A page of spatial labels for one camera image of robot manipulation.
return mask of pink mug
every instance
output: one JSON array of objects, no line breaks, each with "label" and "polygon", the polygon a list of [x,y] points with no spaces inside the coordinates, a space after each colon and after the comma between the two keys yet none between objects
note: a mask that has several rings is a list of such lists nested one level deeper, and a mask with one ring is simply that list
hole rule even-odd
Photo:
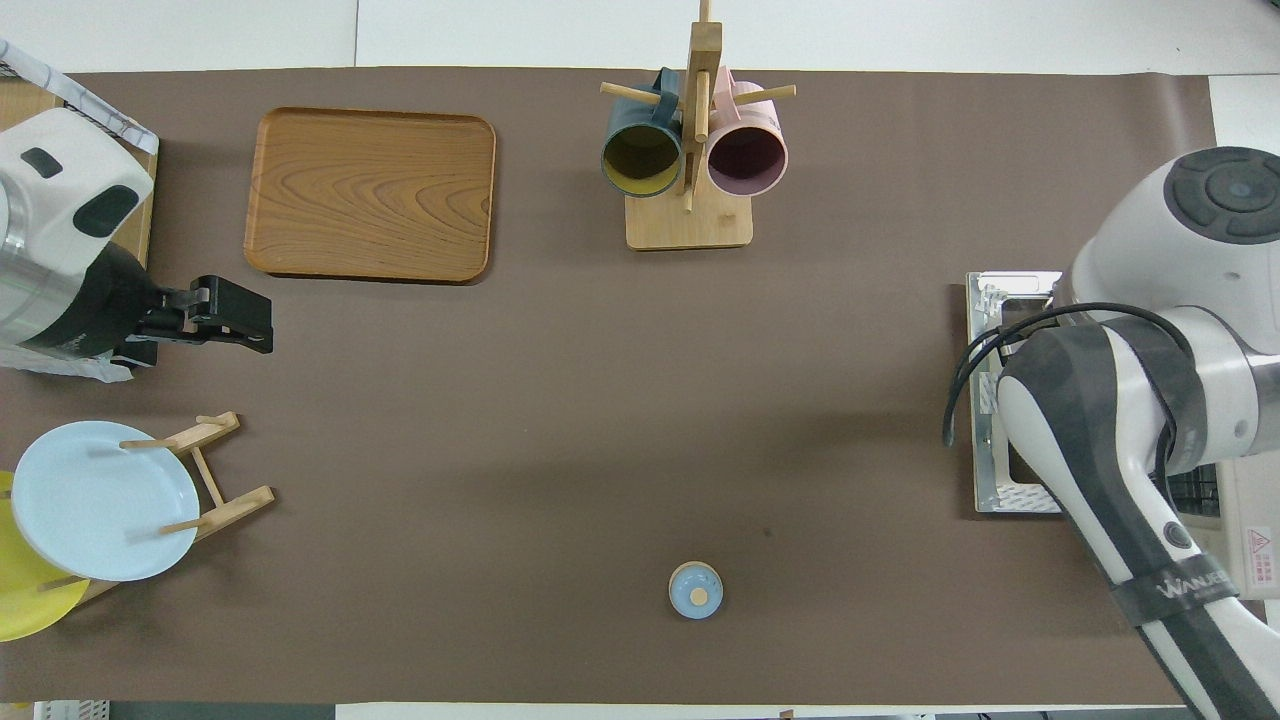
[{"label": "pink mug", "polygon": [[773,100],[733,104],[735,95],[756,90],[763,88],[754,82],[733,82],[733,74],[722,65],[708,118],[707,174],[716,187],[740,197],[768,191],[787,172],[787,143]]}]

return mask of white floor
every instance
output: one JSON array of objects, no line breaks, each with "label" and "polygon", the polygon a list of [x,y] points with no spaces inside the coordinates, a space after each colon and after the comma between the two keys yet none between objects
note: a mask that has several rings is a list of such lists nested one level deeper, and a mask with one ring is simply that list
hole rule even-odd
[{"label": "white floor", "polygon": [[[678,68],[696,8],[696,0],[0,0],[0,37],[64,72]],[[1280,152],[1280,8],[1267,0],[716,0],[712,14],[724,23],[724,60],[739,68],[1213,76],[1219,142]],[[975,710],[795,708],[808,717]],[[782,710],[379,703],[340,706],[338,717],[707,720]]]}]

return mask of yellow plate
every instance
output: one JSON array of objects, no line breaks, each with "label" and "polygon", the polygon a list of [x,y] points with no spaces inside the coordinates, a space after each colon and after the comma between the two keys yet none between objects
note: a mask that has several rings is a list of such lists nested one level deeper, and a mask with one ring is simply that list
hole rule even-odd
[{"label": "yellow plate", "polygon": [[[0,491],[13,488],[13,473],[0,473]],[[45,562],[27,544],[13,521],[13,507],[0,500],[0,642],[38,633],[84,597],[88,580],[38,591],[41,584],[65,578],[67,573]]]}]

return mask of light blue plate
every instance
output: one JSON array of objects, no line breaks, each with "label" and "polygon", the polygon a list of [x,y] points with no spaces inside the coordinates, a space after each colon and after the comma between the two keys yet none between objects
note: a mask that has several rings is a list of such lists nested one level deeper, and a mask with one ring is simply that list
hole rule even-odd
[{"label": "light blue plate", "polygon": [[671,606],[690,620],[710,618],[724,600],[719,575],[705,562],[685,562],[671,575]]},{"label": "light blue plate", "polygon": [[168,570],[196,539],[195,528],[160,528],[200,516],[182,461],[164,447],[120,450],[151,439],[118,423],[86,420],[42,434],[13,473],[13,516],[49,562],[97,580],[141,580]]}]

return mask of brown tabletop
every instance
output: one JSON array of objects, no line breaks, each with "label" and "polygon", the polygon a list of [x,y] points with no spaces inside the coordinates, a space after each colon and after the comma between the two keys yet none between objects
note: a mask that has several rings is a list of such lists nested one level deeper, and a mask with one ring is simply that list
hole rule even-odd
[{"label": "brown tabletop", "polygon": [[[1062,520],[972,510],[938,415],[964,273],[1065,268],[1212,145],[1204,78],[741,74],[800,88],[787,176],[748,247],[660,254],[627,250],[598,169],[599,82],[649,73],[82,77],[163,138],[152,275],[270,296],[275,352],[170,346],[118,386],[0,372],[0,466],[72,420],[234,410],[210,464],[279,502],[0,644],[0,698],[1179,702]],[[492,122],[489,270],[250,268],[282,105]],[[708,621],[667,603],[686,560],[724,579]]]}]

